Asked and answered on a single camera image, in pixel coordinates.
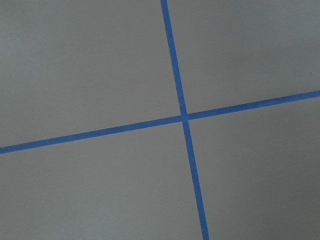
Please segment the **brown paper table cover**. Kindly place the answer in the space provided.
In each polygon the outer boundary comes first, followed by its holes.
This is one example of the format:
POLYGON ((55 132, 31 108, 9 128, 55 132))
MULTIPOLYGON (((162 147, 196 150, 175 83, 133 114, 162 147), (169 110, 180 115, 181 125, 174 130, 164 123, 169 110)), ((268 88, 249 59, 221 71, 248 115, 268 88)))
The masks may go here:
POLYGON ((3 0, 3 240, 317 240, 317 0, 3 0))

